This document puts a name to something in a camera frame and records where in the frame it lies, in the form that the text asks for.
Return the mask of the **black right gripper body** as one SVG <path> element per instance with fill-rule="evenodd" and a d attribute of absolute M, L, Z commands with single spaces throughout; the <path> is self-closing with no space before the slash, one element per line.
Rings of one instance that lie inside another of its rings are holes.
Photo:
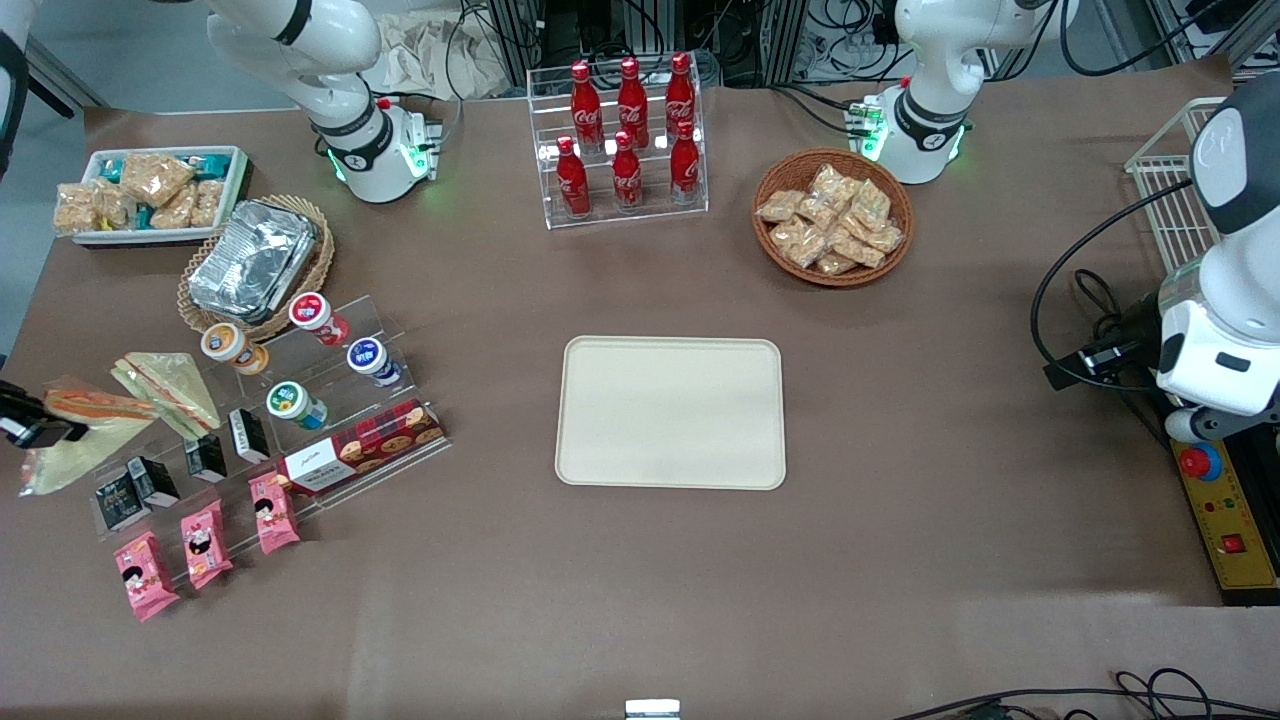
<path fill-rule="evenodd" d="M 42 448 L 51 439 L 44 404 L 12 383 L 1 383 L 1 430 L 18 448 Z"/>

